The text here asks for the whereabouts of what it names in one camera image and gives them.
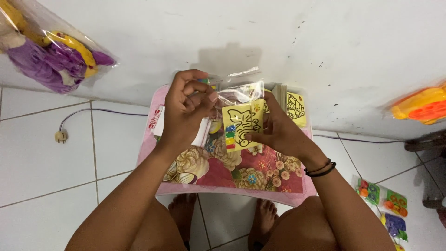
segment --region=fingernail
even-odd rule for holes
[[[219,94],[217,92],[213,92],[209,95],[209,99],[212,103],[217,101],[217,98],[219,97]]]

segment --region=hand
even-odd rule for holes
[[[327,158],[321,149],[280,108],[270,92],[265,92],[270,113],[264,114],[264,134],[249,133],[246,139],[265,144],[274,150],[300,159],[304,165],[323,167]]]
[[[201,120],[209,116],[218,99],[211,86],[197,81],[204,78],[207,73],[203,71],[179,71],[166,95],[164,130],[157,146],[166,148],[171,156],[178,156],[191,145]]]

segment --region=person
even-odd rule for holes
[[[147,158],[115,188],[73,234],[66,251],[185,251],[196,195],[178,195],[168,206],[155,193],[175,158],[189,147],[203,117],[218,99],[197,79],[198,70],[175,75],[165,99],[161,140]],[[264,96],[264,134],[246,135],[287,156],[299,158],[319,196],[310,196],[280,217],[274,203],[258,200],[248,236],[250,251],[380,250],[395,246],[378,217],[333,167],[321,149],[288,118],[274,96]]]

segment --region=white tile floor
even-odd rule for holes
[[[148,108],[93,101],[93,108],[147,113]],[[88,100],[4,88],[0,103],[0,250],[63,250],[87,217],[135,167],[146,118],[89,111],[64,124],[69,139],[54,133],[68,114]],[[337,137],[338,134],[314,131]],[[340,137],[386,140],[339,134]],[[402,143],[373,144],[314,137],[337,162],[347,181],[361,175],[407,196],[407,251],[444,250],[446,230],[426,196],[446,194],[446,169],[439,151],[404,151]],[[167,205],[173,196],[159,197]],[[192,224],[193,251],[247,250],[255,199],[200,194]],[[279,213],[290,209],[277,205]]]

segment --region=white wall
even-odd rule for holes
[[[266,81],[307,89],[314,128],[413,138],[446,127],[381,114],[396,97],[445,78],[444,1],[39,2],[119,59],[76,95],[149,105],[176,70],[225,74],[258,65]],[[0,81],[44,89],[4,56]]]

